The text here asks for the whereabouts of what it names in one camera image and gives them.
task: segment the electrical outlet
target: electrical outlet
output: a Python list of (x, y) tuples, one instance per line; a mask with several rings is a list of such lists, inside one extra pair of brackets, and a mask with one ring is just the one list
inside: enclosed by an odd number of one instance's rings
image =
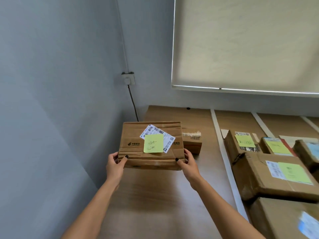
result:
[(134, 73), (130, 72), (129, 74), (122, 73), (122, 79), (126, 85), (135, 85)]

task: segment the black cable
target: black cable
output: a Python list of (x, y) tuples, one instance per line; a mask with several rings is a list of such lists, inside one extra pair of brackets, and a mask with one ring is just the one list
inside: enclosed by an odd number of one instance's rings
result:
[(131, 100), (132, 100), (132, 103), (133, 103), (133, 106), (134, 106), (134, 111), (135, 111), (136, 120), (138, 120), (138, 113), (136, 112), (136, 108), (135, 108), (134, 100), (133, 100), (133, 97), (132, 97), (132, 93), (131, 93), (130, 85), (127, 85), (127, 87), (129, 88), (129, 92), (130, 92)]

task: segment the green sticky note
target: green sticky note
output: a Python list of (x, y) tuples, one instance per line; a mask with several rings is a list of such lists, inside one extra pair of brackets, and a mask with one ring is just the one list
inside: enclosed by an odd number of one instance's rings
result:
[(255, 144), (250, 135), (235, 135), (236, 140), (241, 147), (255, 148)]
[(269, 141), (266, 139), (266, 143), (274, 153), (291, 154), (289, 149), (282, 143), (282, 141)]
[(278, 162), (278, 165), (287, 180), (313, 185), (305, 170), (299, 164)]
[(163, 134), (145, 135), (144, 152), (145, 153), (162, 153), (164, 148)]

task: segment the white dividing line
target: white dividing line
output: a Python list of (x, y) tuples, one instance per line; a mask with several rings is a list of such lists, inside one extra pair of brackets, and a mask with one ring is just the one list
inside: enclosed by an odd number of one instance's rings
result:
[(310, 121), (307, 117), (305, 116), (300, 116), (306, 123), (309, 124), (309, 126), (311, 126), (313, 129), (315, 129), (317, 132), (319, 132), (319, 127), (314, 124), (312, 121)]
[(218, 139), (218, 143), (219, 143), (219, 149), (221, 152), (221, 156), (223, 158), (224, 164), (225, 164), (225, 168), (226, 168), (226, 173), (229, 179), (229, 183), (230, 183), (230, 188), (232, 189), (233, 192), (233, 196), (234, 196), (234, 200), (235, 200), (235, 204), (237, 207), (237, 211), (247, 220), (247, 213), (245, 211), (245, 207), (241, 201), (241, 197), (235, 182), (235, 178), (233, 175), (233, 171), (232, 171), (232, 167), (230, 165), (230, 161), (228, 159), (228, 155), (226, 152), (226, 148), (225, 148), (225, 144), (224, 144), (224, 140), (223, 140), (223, 136), (221, 135), (221, 131), (218, 125), (218, 121), (217, 121), (217, 117), (215, 114), (215, 111), (213, 109), (211, 109), (211, 114), (212, 114), (212, 119), (213, 119), (213, 123), (214, 123), (214, 127), (215, 127), (215, 131), (216, 131), (216, 135), (217, 135), (217, 139)]
[(256, 112), (252, 112), (251, 113), (255, 120), (258, 122), (258, 124), (260, 125), (261, 129), (264, 131), (264, 133), (270, 137), (270, 138), (275, 138), (275, 136), (273, 135), (273, 133), (268, 129), (268, 127), (266, 126), (266, 124), (261, 120), (261, 118), (258, 116), (258, 114)]

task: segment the forearm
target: forearm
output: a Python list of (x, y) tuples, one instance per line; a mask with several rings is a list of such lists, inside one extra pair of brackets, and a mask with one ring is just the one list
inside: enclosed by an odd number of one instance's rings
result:
[(194, 185), (222, 238), (264, 238), (229, 205), (203, 178)]
[(100, 232), (102, 221), (116, 185), (106, 180), (93, 199), (66, 230), (61, 239), (92, 239)]

